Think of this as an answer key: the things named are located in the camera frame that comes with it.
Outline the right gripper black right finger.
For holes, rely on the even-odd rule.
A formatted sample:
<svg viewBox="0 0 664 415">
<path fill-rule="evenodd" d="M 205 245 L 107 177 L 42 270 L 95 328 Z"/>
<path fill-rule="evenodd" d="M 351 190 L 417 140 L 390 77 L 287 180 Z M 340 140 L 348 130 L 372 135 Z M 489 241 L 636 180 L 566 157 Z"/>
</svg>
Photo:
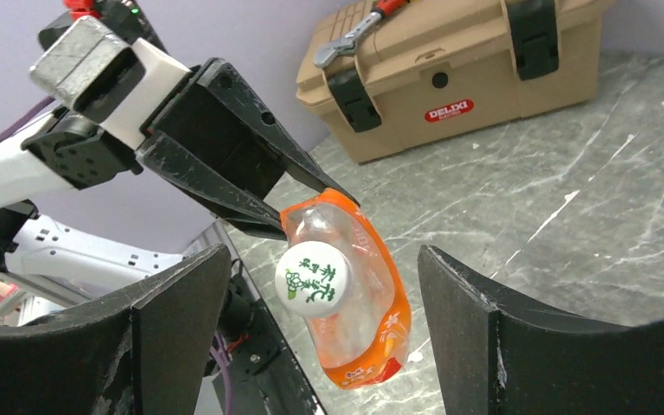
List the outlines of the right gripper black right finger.
<svg viewBox="0 0 664 415">
<path fill-rule="evenodd" d="M 664 319 L 560 310 L 435 246 L 418 277 L 449 414 L 664 414 Z"/>
</svg>

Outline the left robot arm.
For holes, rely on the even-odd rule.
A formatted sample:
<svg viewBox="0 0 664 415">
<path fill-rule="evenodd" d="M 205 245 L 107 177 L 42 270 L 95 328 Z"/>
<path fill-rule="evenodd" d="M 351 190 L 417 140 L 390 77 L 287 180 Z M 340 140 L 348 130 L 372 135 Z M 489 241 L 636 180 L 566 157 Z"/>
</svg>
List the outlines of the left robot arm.
<svg viewBox="0 0 664 415">
<path fill-rule="evenodd" d="M 337 188 L 228 61 L 192 67 L 139 126 L 137 150 L 59 105 L 0 142 L 0 274 L 38 291 L 61 279 L 113 291 L 184 260 L 84 233 L 39 211 L 33 196 L 84 190 L 152 171 L 241 232 L 284 239 L 266 196 L 282 176 Z"/>
</svg>

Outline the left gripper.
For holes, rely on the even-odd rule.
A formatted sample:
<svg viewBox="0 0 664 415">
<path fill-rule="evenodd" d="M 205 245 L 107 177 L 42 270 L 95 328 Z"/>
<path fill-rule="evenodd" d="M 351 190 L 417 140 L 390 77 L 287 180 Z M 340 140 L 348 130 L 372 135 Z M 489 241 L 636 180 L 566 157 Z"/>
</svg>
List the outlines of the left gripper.
<svg viewBox="0 0 664 415">
<path fill-rule="evenodd" d="M 286 239 L 279 212 L 260 199 L 284 173 L 317 192 L 333 188 L 355 200 L 229 61 L 214 57 L 189 70 L 150 121 L 150 136 L 162 133 L 136 150 L 145 168 L 241 232 L 265 239 Z M 75 188 L 143 171 L 134 150 L 97 124 L 63 104 L 51 114 L 53 120 L 22 147 Z"/>
</svg>

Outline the crushed orange label bottle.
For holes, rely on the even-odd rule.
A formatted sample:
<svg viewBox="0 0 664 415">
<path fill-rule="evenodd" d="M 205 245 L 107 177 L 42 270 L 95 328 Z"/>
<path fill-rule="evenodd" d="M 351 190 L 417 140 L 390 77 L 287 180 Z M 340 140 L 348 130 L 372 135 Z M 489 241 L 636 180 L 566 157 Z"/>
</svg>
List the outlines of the crushed orange label bottle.
<svg viewBox="0 0 664 415">
<path fill-rule="evenodd" d="M 323 372 L 345 390 L 391 378 L 408 356 L 412 309 L 373 224 L 332 188 L 283 210 L 281 224 L 275 289 L 303 318 Z"/>
</svg>

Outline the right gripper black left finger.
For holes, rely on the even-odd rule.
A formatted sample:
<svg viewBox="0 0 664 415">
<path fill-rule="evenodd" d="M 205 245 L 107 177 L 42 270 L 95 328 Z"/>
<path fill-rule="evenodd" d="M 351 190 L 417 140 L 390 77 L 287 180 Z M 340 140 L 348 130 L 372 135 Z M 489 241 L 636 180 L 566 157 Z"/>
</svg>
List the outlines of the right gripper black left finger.
<svg viewBox="0 0 664 415">
<path fill-rule="evenodd" d="M 0 414 L 191 414 L 230 277 L 227 247 L 0 327 Z"/>
</svg>

